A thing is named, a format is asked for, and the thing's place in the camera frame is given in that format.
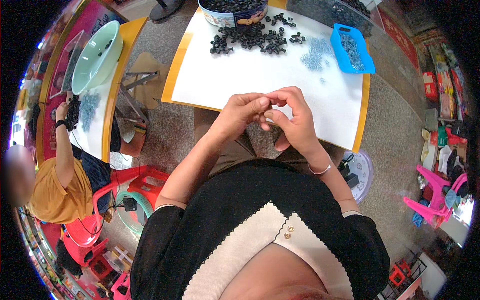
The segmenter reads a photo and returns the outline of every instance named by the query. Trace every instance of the green plastic basket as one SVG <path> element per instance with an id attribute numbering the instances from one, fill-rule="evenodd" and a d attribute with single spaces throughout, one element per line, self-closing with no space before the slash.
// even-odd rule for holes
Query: green plastic basket
<path id="1" fill-rule="evenodd" d="M 140 205 L 144 209 L 147 218 L 153 214 L 153 208 L 150 202 L 138 192 L 119 192 L 115 198 L 115 205 L 119 205 L 126 196 L 130 196 L 137 201 L 137 205 Z M 124 207 L 118 207 L 117 212 L 120 220 L 128 229 L 136 234 L 142 233 L 144 227 L 137 221 L 137 212 L 126 212 Z"/>

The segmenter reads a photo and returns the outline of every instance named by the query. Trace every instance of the yellow shirt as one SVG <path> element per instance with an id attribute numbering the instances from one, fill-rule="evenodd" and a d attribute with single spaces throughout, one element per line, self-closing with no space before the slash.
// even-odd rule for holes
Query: yellow shirt
<path id="1" fill-rule="evenodd" d="M 56 158 L 47 159 L 38 170 L 35 187 L 30 199 L 30 211 L 40 220 L 68 224 L 77 218 L 90 216 L 93 211 L 92 188 L 82 168 L 74 158 L 75 173 L 66 189 L 55 172 Z"/>

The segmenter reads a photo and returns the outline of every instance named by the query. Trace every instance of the green plastic bowl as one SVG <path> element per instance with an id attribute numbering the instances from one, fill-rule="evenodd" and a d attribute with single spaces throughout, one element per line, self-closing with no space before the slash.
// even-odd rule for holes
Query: green plastic bowl
<path id="1" fill-rule="evenodd" d="M 115 197 L 115 205 L 119 205 L 125 196 L 130 196 L 137 201 L 137 205 L 140 205 L 149 218 L 153 214 L 153 208 L 150 202 L 139 192 L 119 192 L 117 197 Z M 118 207 L 117 212 L 119 214 L 120 220 L 125 224 L 125 226 L 136 234 L 142 234 L 144 227 L 142 224 L 137 221 L 137 213 L 135 211 L 126 212 L 125 208 Z"/>
<path id="2" fill-rule="evenodd" d="M 102 84 L 110 75 L 123 47 L 119 29 L 120 23 L 111 21 L 90 38 L 73 70 L 72 92 L 75 95 Z"/>

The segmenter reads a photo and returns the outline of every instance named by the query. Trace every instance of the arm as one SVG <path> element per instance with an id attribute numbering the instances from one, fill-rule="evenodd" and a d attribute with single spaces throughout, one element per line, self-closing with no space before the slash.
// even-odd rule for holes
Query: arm
<path id="1" fill-rule="evenodd" d="M 67 111 L 67 103 L 60 103 L 56 111 L 56 121 L 65 120 Z M 70 181 L 72 181 L 75 172 L 72 144 L 70 144 L 67 127 L 65 125 L 57 127 L 55 135 L 57 137 L 57 164 L 55 166 L 55 173 L 57 173 L 57 177 L 62 187 L 66 188 L 70 184 Z"/>
<path id="2" fill-rule="evenodd" d="M 312 111 L 303 98 L 301 90 L 295 86 L 284 87 L 265 96 L 272 99 L 272 104 L 280 107 L 288 104 L 292 108 L 294 117 L 291 120 L 277 109 L 268 110 L 264 115 L 283 129 L 288 143 L 307 159 L 314 172 L 326 170 L 331 163 L 330 157 L 318 142 L 313 126 Z M 342 213 L 349 210 L 359 211 L 350 188 L 335 166 L 332 166 L 326 173 L 316 176 L 330 189 L 340 205 Z"/>
<path id="3" fill-rule="evenodd" d="M 223 146 L 237 139 L 251 121 L 267 126 L 263 112 L 269 108 L 270 100 L 263 94 L 230 97 L 208 132 L 168 177 L 155 208 L 164 204 L 185 208 L 192 195 L 207 180 Z"/>

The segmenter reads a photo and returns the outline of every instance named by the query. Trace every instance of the black wristband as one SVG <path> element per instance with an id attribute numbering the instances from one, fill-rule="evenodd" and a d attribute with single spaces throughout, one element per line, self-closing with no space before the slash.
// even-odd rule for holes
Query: black wristband
<path id="1" fill-rule="evenodd" d="M 67 124 L 65 124 L 65 120 L 58 120 L 55 123 L 55 129 L 57 129 L 57 127 L 59 127 L 60 125 L 65 125 L 65 127 L 67 127 Z"/>

